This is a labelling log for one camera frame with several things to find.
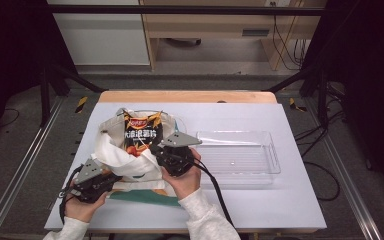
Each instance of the white sleeve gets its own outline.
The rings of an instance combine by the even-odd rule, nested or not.
[[[64,217],[61,232],[49,232],[43,240],[83,240],[89,223],[74,218]]]
[[[179,201],[189,213],[186,222],[192,240],[239,240],[239,235],[217,205],[210,204],[201,189]]]

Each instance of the person's arm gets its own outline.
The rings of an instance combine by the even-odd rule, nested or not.
[[[195,149],[191,149],[198,160],[201,156]],[[239,240],[240,237],[234,227],[215,204],[210,204],[200,188],[201,170],[192,167],[180,177],[171,177],[163,168],[163,179],[176,192],[180,205],[188,212],[186,223],[192,240],[226,239]]]
[[[60,232],[49,232],[43,240],[82,240],[89,223],[69,217],[64,217],[64,221],[64,226]]]
[[[80,202],[72,194],[67,194],[65,205],[64,226],[60,232],[49,232],[44,240],[81,240],[83,239],[89,222],[96,209],[105,203],[107,193],[103,193],[99,199],[93,203]]]

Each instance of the white cabinet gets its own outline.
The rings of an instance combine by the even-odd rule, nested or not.
[[[49,4],[138,5],[137,0],[48,0]],[[76,66],[149,65],[140,14],[54,14]]]

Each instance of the metal rail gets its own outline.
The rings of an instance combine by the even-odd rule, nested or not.
[[[48,133],[55,122],[55,119],[59,113],[59,110],[61,108],[61,105],[64,101],[63,97],[57,97],[55,100],[54,105],[51,109],[51,116],[46,123],[45,126],[41,127],[39,131],[37,132],[32,144],[30,145],[26,155],[24,156],[23,160],[20,163],[20,166],[18,167],[16,173],[14,174],[11,182],[9,183],[7,189],[5,190],[5,193],[0,199],[0,227],[8,214],[15,198],[17,197],[18,192],[21,189],[21,186],[23,185],[23,182],[25,178],[27,177],[27,174],[29,173],[29,170],[31,166],[33,165],[34,161],[36,160],[37,154],[39,153],[43,142],[45,141],[46,137],[48,136]]]
[[[318,118],[316,115],[316,104],[314,101],[310,101],[305,98],[306,105],[309,106],[309,112],[311,113],[316,124],[319,124]],[[332,139],[329,136],[329,133],[324,137],[324,143],[326,150],[331,156],[330,162],[333,169],[335,170],[338,180],[341,182],[342,189],[344,194],[348,199],[348,202],[354,211],[354,215],[357,219],[358,224],[360,225],[361,231],[367,240],[381,240],[382,236],[374,222],[370,212],[361,197],[358,188],[355,186],[354,181],[351,179],[350,174],[345,168],[344,163],[333,144]]]
[[[337,15],[341,10],[299,7],[248,7],[248,6],[173,6],[173,5],[61,5],[28,6],[35,11],[51,13],[86,14],[201,14],[201,15],[276,15],[326,16]]]

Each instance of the white cloth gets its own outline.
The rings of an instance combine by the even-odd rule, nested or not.
[[[155,111],[133,111],[123,109],[130,116],[146,117]],[[174,133],[175,118],[169,114],[161,114],[163,138]],[[114,184],[113,189],[124,191],[134,189],[165,189],[169,196],[175,196],[172,187],[162,180],[161,167],[157,159],[146,149],[140,156],[135,157],[121,149],[124,142],[124,115],[115,116],[99,125],[95,141],[95,152],[92,158],[98,160],[118,176],[123,176],[123,182]]]
[[[239,240],[239,235],[226,220],[217,205],[210,204],[204,192],[198,189],[191,195],[179,201],[188,212],[186,222],[191,240]],[[87,230],[87,223],[71,218],[65,218],[61,232],[50,232],[45,240],[77,240],[82,239]]]

